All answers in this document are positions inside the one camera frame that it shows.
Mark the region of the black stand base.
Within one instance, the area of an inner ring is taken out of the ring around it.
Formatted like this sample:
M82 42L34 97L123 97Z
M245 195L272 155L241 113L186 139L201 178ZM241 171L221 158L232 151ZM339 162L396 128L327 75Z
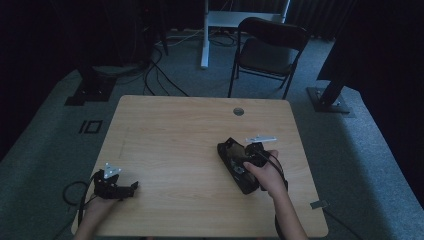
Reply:
M344 86L344 81L335 80L330 81L325 88L307 87L306 91L314 110L316 112L350 114L351 110L341 96Z
M81 82L73 96L69 96L66 106L83 106L86 102L108 102L117 78L102 76L91 66L78 69Z

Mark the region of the person's right hand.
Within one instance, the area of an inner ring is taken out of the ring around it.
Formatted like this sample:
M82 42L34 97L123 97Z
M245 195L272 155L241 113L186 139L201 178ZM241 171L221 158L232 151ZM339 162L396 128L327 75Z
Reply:
M279 152L270 150L269 153L269 161L263 167L245 162L245 168L258 179L260 185L272 198L275 194L287 193L287 188L282 177L282 167L277 159Z

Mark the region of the black folding chair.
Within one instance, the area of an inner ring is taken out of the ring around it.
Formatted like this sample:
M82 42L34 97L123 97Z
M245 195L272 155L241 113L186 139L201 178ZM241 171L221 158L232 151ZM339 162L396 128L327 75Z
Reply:
M234 56L227 96L232 95L239 73L279 80L287 97L301 54L310 34L300 26L248 17L237 27Z

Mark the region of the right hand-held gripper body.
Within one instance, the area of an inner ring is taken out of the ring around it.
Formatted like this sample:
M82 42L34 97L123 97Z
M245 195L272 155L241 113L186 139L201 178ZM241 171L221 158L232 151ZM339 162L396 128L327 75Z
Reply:
M246 138L247 146L245 148L246 155L252 164L257 167L263 167L269 159L270 153L264 149L263 144L274 142L277 138L274 136L261 136Z

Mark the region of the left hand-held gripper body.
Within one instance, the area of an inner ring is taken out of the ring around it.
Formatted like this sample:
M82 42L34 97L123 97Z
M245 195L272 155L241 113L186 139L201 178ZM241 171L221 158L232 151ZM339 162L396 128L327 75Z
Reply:
M118 199L119 193L134 193L129 187L117 185L121 168L106 163L103 169L93 175L94 194L103 199Z

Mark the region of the person's left hand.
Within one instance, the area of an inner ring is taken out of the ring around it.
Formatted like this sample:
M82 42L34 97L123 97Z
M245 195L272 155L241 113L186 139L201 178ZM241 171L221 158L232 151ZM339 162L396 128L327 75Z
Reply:
M85 209L85 216L103 218L109 214L118 199L94 197Z

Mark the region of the white desk frame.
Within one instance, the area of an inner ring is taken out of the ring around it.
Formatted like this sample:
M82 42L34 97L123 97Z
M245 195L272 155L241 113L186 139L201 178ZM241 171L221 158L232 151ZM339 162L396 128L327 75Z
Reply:
M207 69L209 66L209 28L210 27L224 27L235 28L239 23L248 17L259 17L266 20L277 21L284 23L287 19L287 13L291 0L283 0L283 9L280 13L259 13L259 12L233 12L233 11L212 11L209 9L209 0L204 0L204 26L203 26L203 46L200 61L200 67Z

